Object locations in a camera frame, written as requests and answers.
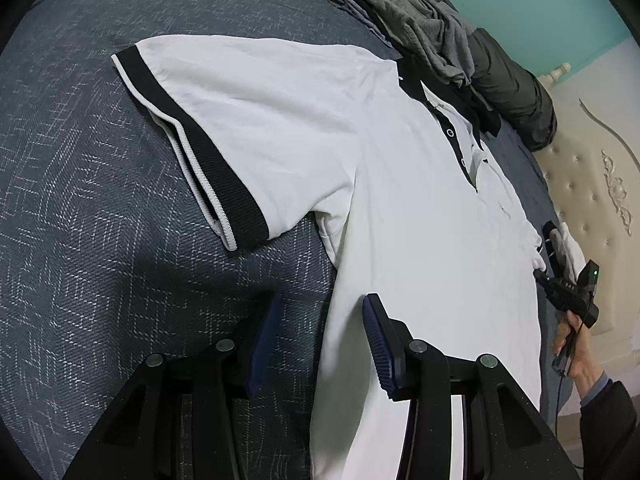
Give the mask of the person's right forearm sleeve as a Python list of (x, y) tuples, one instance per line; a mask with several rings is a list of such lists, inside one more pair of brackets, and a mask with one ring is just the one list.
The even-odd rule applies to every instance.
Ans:
[(603, 373), (580, 401), (582, 478), (639, 478), (639, 419), (621, 382)]

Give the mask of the person's right hand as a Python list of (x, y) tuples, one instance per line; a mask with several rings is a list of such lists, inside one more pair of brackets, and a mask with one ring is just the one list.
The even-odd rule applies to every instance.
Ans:
[(604, 370), (593, 350), (590, 330), (582, 319), (571, 310), (559, 322), (553, 339), (552, 351), (557, 356), (566, 346), (567, 338), (575, 335), (570, 352), (567, 375), (574, 380), (579, 397), (585, 400), (591, 389), (597, 385)]

